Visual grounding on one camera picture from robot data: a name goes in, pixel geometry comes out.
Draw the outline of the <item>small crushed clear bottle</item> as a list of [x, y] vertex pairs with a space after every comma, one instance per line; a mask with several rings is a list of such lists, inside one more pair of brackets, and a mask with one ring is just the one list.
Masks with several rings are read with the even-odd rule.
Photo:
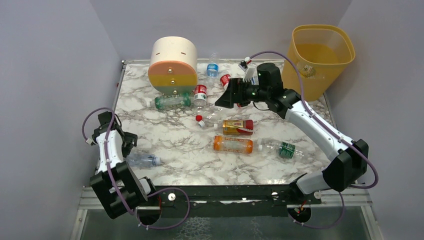
[[154, 154], [130, 153], [125, 160], [131, 167], [152, 168], [162, 164], [161, 158]]

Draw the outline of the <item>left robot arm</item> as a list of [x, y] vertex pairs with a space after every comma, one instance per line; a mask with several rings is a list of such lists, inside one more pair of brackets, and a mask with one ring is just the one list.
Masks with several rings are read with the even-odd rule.
[[93, 143], [99, 147], [99, 167], [90, 177], [90, 186], [111, 219], [131, 213], [148, 202], [156, 188], [148, 177], [137, 179], [125, 158], [137, 146], [138, 136], [123, 131], [110, 111], [98, 115], [99, 127], [93, 131]]

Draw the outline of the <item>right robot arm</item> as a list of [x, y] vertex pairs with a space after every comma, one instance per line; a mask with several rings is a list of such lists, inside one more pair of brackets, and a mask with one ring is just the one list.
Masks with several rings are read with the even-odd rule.
[[338, 133], [312, 108], [302, 102], [293, 89], [283, 87], [280, 69], [274, 63], [262, 63], [256, 68], [258, 84], [231, 78], [228, 87], [215, 105], [231, 109], [235, 104], [264, 102], [268, 109], [304, 132], [331, 161], [323, 170], [307, 173], [290, 184], [298, 196], [332, 189], [342, 192], [367, 171], [365, 159], [369, 145], [363, 139], [353, 140]]

